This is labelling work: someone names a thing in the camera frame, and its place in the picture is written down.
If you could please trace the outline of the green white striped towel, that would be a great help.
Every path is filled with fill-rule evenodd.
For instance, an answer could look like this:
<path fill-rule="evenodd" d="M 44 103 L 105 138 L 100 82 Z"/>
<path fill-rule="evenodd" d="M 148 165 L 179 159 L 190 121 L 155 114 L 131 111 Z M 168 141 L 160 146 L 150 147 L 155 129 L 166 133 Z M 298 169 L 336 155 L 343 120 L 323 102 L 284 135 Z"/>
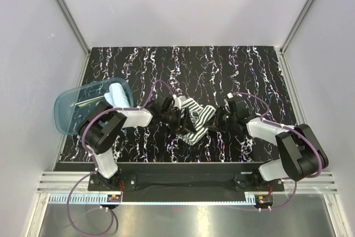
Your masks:
<path fill-rule="evenodd" d="M 202 107 L 192 98 L 183 101 L 181 107 L 182 109 L 189 109 L 189 115 L 196 129 L 196 133 L 187 133 L 185 135 L 178 134 L 177 137 L 188 145 L 195 145 L 208 131 L 208 127 L 205 126 L 205 123 L 214 116 L 216 108 L 211 105 Z"/>

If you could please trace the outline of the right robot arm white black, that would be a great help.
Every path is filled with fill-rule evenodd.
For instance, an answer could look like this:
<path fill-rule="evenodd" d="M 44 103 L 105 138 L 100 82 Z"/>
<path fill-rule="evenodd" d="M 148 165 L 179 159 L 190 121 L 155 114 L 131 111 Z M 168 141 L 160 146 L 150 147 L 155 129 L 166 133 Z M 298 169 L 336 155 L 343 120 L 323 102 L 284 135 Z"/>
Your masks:
<path fill-rule="evenodd" d="M 317 177 L 329 166 L 329 159 L 309 125 L 284 125 L 251 115 L 244 100 L 232 94 L 205 125 L 215 132 L 247 135 L 277 146 L 280 158 L 260 165 L 252 176 L 253 187 L 260 191 L 276 179 L 300 181 Z"/>

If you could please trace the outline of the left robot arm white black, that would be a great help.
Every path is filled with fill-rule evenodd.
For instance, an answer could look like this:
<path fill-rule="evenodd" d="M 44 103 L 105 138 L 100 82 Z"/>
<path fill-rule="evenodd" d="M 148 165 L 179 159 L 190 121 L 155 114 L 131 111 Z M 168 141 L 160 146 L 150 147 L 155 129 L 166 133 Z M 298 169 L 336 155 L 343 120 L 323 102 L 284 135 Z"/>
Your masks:
<path fill-rule="evenodd" d="M 118 165 L 112 146 L 124 128 L 148 127 L 160 122 L 180 135 L 197 131 L 191 120 L 189 108 L 183 108 L 185 98 L 158 97 L 142 108 L 113 107 L 106 100 L 101 101 L 78 127 L 83 147 L 94 156 L 95 171 L 101 174 L 100 183 L 107 190 L 119 186 Z"/>

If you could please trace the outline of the light blue towel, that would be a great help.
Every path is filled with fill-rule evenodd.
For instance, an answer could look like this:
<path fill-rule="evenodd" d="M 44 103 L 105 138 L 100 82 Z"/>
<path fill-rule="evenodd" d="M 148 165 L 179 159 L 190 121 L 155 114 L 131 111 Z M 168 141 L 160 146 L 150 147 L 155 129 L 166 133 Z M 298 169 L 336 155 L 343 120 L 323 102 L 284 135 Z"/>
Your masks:
<path fill-rule="evenodd" d="M 112 107 L 130 108 L 128 98 L 120 83 L 111 84 L 109 91 L 104 94 L 104 98 Z"/>

